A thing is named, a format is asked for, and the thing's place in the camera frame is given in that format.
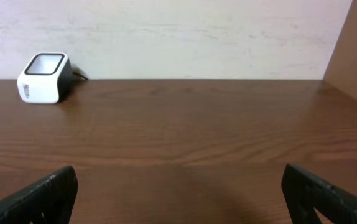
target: white wall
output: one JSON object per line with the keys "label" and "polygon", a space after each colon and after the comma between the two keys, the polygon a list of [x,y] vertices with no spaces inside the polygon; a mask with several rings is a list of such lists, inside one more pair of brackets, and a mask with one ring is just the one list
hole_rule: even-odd
{"label": "white wall", "polygon": [[0,0],[0,78],[42,51],[90,78],[321,79],[351,0]]}

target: wooden table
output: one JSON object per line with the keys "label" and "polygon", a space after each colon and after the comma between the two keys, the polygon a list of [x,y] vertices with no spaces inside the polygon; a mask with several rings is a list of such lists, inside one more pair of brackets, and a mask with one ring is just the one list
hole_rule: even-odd
{"label": "wooden table", "polygon": [[72,223],[288,223],[288,162],[357,195],[357,101],[317,80],[91,80],[30,105],[0,80],[0,199],[71,164]]}

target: black cable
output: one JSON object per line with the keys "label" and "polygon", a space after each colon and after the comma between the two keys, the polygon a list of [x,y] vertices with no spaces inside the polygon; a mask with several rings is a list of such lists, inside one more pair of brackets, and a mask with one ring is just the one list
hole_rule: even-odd
{"label": "black cable", "polygon": [[72,74],[74,74],[74,75],[76,75],[76,76],[78,76],[78,77],[81,77],[81,78],[83,78],[84,80],[89,80],[89,78],[87,78],[86,76],[84,76],[84,75],[82,75],[82,74],[80,74],[80,73],[78,73],[78,72],[72,72]]}

